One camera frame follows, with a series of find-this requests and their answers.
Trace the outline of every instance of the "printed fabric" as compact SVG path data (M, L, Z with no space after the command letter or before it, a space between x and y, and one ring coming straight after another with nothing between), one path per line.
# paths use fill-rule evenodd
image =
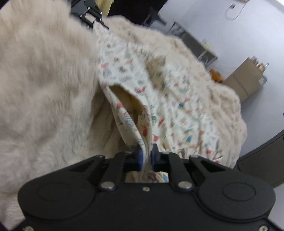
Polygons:
M154 173L150 152L177 153L180 158L199 155L219 163L219 135L181 65L169 63L162 54L134 44L94 24L99 37L99 83L109 101L126 145L143 151L143 170L133 172L135 182L167 182L168 175Z

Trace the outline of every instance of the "fleece blanket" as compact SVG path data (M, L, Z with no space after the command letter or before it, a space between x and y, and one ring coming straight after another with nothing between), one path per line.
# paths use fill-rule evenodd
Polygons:
M246 137L239 98L180 40L122 18L90 31L69 13L50 0L11 0L0 11L0 220L8 229L23 219L16 195L33 178L138 143L144 168L128 181L163 181L147 164L154 142L232 167Z

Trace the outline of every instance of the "metal rivet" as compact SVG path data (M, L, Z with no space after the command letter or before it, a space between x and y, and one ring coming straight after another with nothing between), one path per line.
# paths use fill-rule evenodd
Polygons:
M188 181L181 181L178 183L178 187L181 189L190 189L192 187L192 183Z
M142 190L145 191L145 192L149 192L150 191L150 187L147 187L147 186L143 187Z
M262 225L259 227L258 231L268 231L268 227L266 225Z
M34 231L34 228L28 225L25 228L23 228L23 231Z
M113 189L115 187L115 183L111 181L105 181L101 183L101 188L103 189Z

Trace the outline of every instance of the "floor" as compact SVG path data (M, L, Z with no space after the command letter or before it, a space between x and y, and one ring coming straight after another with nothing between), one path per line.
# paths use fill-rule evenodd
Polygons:
M274 188L276 202L270 213L270 220L284 229L284 184Z

